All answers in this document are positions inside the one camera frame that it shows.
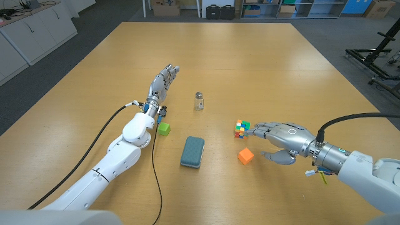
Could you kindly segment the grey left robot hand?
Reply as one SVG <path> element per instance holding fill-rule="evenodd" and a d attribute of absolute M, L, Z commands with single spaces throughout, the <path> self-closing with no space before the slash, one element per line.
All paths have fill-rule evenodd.
<path fill-rule="evenodd" d="M 167 96 L 167 91 L 180 71 L 180 67 L 173 67 L 168 64 L 159 74 L 156 75 L 149 87 L 146 101 L 149 104 L 160 105 Z"/>

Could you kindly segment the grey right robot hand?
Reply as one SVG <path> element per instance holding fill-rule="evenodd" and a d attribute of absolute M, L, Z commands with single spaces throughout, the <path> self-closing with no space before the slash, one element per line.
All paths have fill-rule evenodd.
<path fill-rule="evenodd" d="M 308 157 L 308 147 L 316 138 L 305 127 L 291 122 L 259 122 L 248 129 L 246 134 L 267 139 L 281 148 L 277 152 L 261 152 L 269 161 L 281 165 L 294 164 L 297 155 Z"/>

